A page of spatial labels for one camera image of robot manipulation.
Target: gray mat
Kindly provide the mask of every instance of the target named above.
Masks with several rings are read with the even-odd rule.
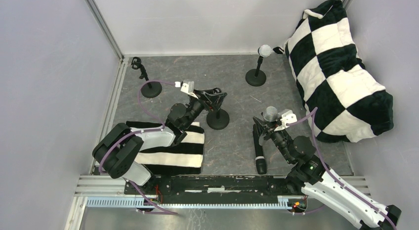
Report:
[[[228,95],[222,108],[230,115],[230,124],[221,131],[212,130],[206,123],[206,111],[196,120],[205,129],[203,175],[257,174],[254,165],[252,116],[260,116],[267,106],[279,111],[291,109],[298,118],[304,117],[301,99],[291,74],[287,58],[271,55],[264,59],[261,70],[267,81],[261,87],[252,87],[245,81],[248,70],[256,67],[258,55],[165,56],[143,57],[142,63],[150,79],[167,81],[195,81],[195,89],[219,87]],[[114,125],[120,122],[153,122],[138,106],[137,93],[144,80],[138,79],[139,70],[129,66],[126,70]],[[189,98],[179,89],[163,85],[162,93],[153,99],[142,98],[144,106],[166,120],[170,107],[175,103],[188,103]],[[294,138],[310,136],[307,123],[287,129]],[[320,143],[326,162],[340,175],[351,175],[343,143]],[[288,165],[274,144],[264,145],[268,174],[286,175]]]

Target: black and white striped towel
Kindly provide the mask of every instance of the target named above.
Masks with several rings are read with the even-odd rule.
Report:
[[[131,128],[155,128],[156,123],[127,121]],[[194,122],[187,136],[175,147],[155,147],[137,154],[135,162],[145,165],[155,175],[196,175],[201,173],[204,155],[204,129]]]

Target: black and white checkered pillow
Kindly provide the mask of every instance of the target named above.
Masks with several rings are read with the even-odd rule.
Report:
[[[340,0],[305,10],[284,48],[274,50],[288,57],[307,114],[318,107],[318,140],[358,142],[393,128],[393,97],[365,70]]]

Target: microphone stand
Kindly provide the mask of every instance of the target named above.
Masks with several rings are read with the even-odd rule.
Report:
[[[141,71],[141,75],[140,75],[140,79],[145,79],[146,81],[148,81],[148,75],[147,72],[145,71],[145,67],[144,65],[141,64],[141,59],[139,57],[134,57],[132,58],[132,62],[131,62],[131,68],[132,69],[140,69]],[[158,82],[150,82],[147,83],[147,86],[144,86],[141,89],[141,94],[143,94],[144,97],[146,98],[153,98],[158,96],[161,92],[162,92],[162,85]]]
[[[246,82],[251,86],[260,87],[266,82],[266,75],[260,70],[262,61],[263,57],[259,56],[256,69],[251,69],[246,73]]]

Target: black microphone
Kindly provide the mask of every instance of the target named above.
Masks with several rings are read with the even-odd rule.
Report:
[[[259,133],[256,125],[253,125],[253,142],[254,152],[256,154],[255,163],[256,170],[259,175],[265,175],[268,172],[265,156],[263,155],[263,147],[259,145]]]

